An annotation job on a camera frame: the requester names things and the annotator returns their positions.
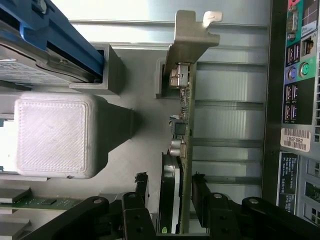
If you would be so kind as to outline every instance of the gray metal panel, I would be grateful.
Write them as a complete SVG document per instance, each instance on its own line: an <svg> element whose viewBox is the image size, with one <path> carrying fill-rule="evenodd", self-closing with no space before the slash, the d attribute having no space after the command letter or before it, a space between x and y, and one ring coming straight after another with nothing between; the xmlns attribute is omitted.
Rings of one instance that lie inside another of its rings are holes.
<svg viewBox="0 0 320 240"><path fill-rule="evenodd" d="M193 161L192 173L214 177L260 177L260 162Z"/></svg>
<svg viewBox="0 0 320 240"><path fill-rule="evenodd" d="M223 12L226 24L268 25L270 18L270 2L265 0L53 0L53 3L72 20L173 22L178 10L196 11L198 22L206 11Z"/></svg>
<svg viewBox="0 0 320 240"><path fill-rule="evenodd" d="M197 161L227 161L227 162L260 162L262 149L239 147L193 147L193 159Z"/></svg>
<svg viewBox="0 0 320 240"><path fill-rule="evenodd" d="M196 100L264 102L267 74L229 70L198 70Z"/></svg>
<svg viewBox="0 0 320 240"><path fill-rule="evenodd" d="M196 106L194 137L204 139L263 140L263 111L225 110Z"/></svg>

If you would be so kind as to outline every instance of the rear i/o panel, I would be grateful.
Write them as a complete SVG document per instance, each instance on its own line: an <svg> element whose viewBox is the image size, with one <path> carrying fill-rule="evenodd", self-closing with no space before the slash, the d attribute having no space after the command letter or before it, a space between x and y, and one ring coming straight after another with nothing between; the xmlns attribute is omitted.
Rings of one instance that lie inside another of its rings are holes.
<svg viewBox="0 0 320 240"><path fill-rule="evenodd" d="M288 0L277 205L320 226L320 0Z"/></svg>
<svg viewBox="0 0 320 240"><path fill-rule="evenodd" d="M281 149L320 156L320 0L288 0Z"/></svg>

